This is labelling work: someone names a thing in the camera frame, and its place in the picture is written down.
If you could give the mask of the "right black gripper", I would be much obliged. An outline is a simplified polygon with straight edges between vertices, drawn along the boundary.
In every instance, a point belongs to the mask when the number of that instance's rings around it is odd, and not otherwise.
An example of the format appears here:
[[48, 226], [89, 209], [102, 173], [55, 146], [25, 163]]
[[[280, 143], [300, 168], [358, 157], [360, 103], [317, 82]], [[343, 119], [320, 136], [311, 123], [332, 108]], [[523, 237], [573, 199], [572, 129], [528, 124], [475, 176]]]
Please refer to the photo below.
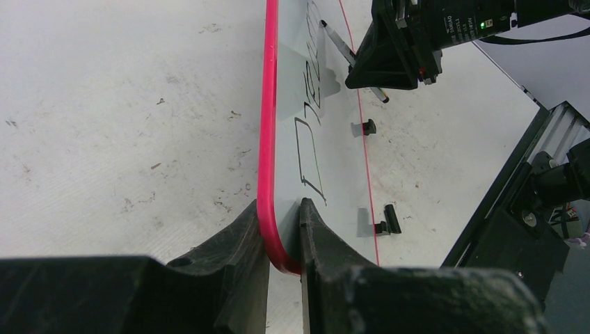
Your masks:
[[345, 84], [395, 90], [414, 90], [418, 80], [433, 84], [442, 73], [443, 49], [509, 30], [515, 7], [514, 1], [495, 0], [373, 1], [372, 22]]

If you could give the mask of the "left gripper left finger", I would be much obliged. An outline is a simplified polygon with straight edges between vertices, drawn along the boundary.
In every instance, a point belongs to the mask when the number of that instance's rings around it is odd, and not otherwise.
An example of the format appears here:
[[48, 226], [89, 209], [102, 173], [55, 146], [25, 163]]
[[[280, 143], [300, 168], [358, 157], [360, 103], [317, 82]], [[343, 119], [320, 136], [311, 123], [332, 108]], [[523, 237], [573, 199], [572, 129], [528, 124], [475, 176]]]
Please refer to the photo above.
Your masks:
[[1, 261], [2, 333], [264, 333], [269, 260], [255, 204], [167, 264], [148, 256]]

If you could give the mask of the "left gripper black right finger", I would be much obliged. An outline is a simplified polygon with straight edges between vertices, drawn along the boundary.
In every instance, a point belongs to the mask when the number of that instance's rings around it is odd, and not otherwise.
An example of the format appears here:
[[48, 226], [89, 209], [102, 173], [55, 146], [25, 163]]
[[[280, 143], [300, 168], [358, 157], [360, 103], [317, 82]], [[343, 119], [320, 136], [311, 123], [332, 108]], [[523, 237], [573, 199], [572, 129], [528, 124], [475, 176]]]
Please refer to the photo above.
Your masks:
[[305, 333], [547, 333], [533, 293], [490, 269], [379, 267], [299, 207]]

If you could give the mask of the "black whiteboard marker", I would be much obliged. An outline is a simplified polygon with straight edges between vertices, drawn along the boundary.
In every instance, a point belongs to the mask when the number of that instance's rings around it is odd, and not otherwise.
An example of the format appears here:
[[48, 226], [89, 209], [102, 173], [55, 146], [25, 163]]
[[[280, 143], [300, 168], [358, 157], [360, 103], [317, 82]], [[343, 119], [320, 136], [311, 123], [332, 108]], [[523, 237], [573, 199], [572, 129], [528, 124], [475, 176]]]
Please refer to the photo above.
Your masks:
[[[319, 22], [320, 22], [320, 25], [323, 26], [323, 28], [326, 31], [330, 40], [336, 46], [337, 50], [341, 53], [341, 55], [343, 55], [343, 57], [348, 62], [349, 70], [352, 70], [352, 67], [356, 63], [356, 55], [354, 54], [352, 49], [348, 46], [347, 43], [345, 43], [345, 41], [341, 38], [341, 36], [333, 28], [331, 28], [327, 24], [327, 22], [325, 20], [321, 19]], [[381, 88], [370, 87], [369, 89], [373, 92], [373, 94], [377, 97], [377, 99], [380, 100], [382, 103], [387, 104], [390, 101], [387, 94]]]

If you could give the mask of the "pink-framed whiteboard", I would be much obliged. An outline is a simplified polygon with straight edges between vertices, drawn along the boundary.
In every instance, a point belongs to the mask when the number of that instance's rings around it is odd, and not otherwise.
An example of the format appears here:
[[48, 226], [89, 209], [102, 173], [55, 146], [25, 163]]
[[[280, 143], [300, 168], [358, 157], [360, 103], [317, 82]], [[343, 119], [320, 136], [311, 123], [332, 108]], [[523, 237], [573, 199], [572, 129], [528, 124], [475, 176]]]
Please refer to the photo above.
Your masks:
[[341, 1], [267, 1], [257, 217], [274, 267], [301, 270], [299, 207], [311, 199], [324, 223], [378, 262], [364, 118], [349, 64], [329, 38], [353, 39]]

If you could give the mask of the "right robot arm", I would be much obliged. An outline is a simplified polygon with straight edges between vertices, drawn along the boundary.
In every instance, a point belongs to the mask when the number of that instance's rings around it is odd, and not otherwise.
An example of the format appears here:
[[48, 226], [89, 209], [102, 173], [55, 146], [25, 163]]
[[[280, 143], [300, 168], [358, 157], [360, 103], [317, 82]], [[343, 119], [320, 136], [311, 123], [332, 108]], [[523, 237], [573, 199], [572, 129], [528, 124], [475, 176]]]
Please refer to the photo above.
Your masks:
[[442, 51], [481, 40], [525, 45], [501, 33], [564, 15], [589, 18], [588, 1], [373, 1], [372, 23], [356, 52], [348, 88], [416, 89], [436, 82]]

